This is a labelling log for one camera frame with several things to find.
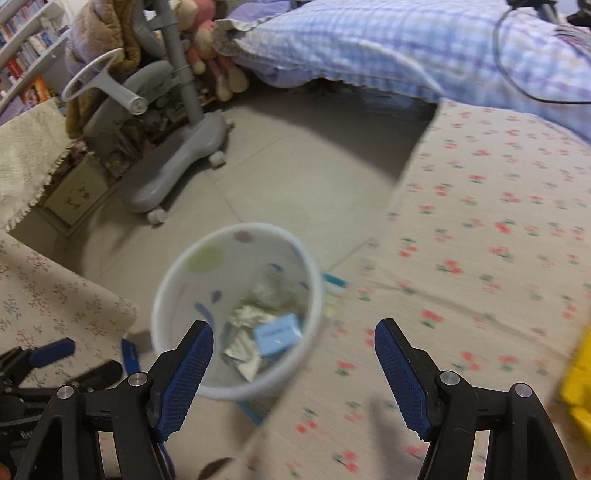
polka dot trash bin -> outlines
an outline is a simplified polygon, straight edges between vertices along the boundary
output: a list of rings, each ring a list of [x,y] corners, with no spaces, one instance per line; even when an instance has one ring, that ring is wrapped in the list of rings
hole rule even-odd
[[[270,264],[283,269],[304,306],[302,338],[249,383],[222,350],[232,328],[230,314]],[[308,357],[322,322],[322,303],[322,275],[296,236],[266,223],[232,225],[194,244],[166,273],[154,300],[152,341],[158,354],[172,350],[195,320],[205,320],[215,345],[197,394],[235,401],[259,398],[277,392]]]

blue box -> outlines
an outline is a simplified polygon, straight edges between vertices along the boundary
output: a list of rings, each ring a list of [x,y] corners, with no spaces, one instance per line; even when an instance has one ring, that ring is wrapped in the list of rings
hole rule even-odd
[[[253,332],[263,358],[274,356],[301,340],[299,321],[293,313],[256,327]]]

chair base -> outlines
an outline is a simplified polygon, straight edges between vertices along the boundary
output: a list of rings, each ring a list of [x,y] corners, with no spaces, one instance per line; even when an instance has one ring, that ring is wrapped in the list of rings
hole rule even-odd
[[[134,213],[158,208],[183,173],[200,158],[210,157],[214,167],[224,164],[220,148],[228,129],[221,113],[213,112],[206,113],[197,125],[170,134],[121,179],[119,194],[125,207]]]

white blanket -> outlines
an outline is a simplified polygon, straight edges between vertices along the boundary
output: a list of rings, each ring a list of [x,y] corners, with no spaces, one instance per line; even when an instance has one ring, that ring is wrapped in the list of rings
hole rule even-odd
[[[0,229],[10,231],[37,203],[70,144],[53,100],[0,127]]]

stuffed animal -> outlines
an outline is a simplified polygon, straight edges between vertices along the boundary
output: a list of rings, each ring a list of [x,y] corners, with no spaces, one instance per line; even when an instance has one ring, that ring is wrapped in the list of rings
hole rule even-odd
[[[216,95],[227,102],[234,93],[248,88],[248,79],[231,58],[219,55],[213,48],[213,19],[216,12],[215,0],[178,0],[173,5],[177,14],[178,29],[190,34],[185,42],[187,61],[195,74],[211,70],[216,81]]]

